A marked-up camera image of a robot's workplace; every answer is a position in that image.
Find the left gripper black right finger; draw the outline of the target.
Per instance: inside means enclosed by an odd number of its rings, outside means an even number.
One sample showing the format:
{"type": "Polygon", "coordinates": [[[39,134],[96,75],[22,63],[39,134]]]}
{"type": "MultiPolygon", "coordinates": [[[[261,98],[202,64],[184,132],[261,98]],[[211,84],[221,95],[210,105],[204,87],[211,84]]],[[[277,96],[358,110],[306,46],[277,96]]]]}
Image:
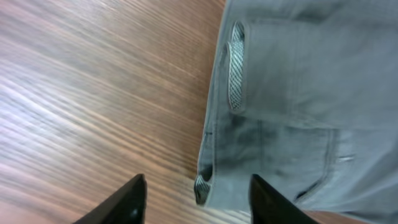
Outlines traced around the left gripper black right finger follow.
{"type": "Polygon", "coordinates": [[[257,174],[251,176],[252,224],[317,224],[257,174]]]}

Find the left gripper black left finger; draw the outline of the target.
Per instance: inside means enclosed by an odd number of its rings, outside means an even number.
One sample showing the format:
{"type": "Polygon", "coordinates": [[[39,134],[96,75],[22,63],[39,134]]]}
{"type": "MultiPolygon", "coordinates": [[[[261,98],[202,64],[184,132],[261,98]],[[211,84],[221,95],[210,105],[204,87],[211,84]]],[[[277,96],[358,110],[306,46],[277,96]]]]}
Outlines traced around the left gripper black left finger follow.
{"type": "Polygon", "coordinates": [[[144,224],[146,202],[145,176],[137,174],[73,224],[144,224]]]}

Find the grey shorts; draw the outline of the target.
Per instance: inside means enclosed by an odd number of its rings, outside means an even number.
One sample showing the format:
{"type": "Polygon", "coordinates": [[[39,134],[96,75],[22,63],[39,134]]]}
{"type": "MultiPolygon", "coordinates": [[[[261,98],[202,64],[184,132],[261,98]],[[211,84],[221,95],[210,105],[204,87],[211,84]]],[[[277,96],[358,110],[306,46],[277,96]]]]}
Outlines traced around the grey shorts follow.
{"type": "Polygon", "coordinates": [[[228,1],[194,185],[249,210],[261,176],[304,210],[397,222],[397,1],[228,1]]]}

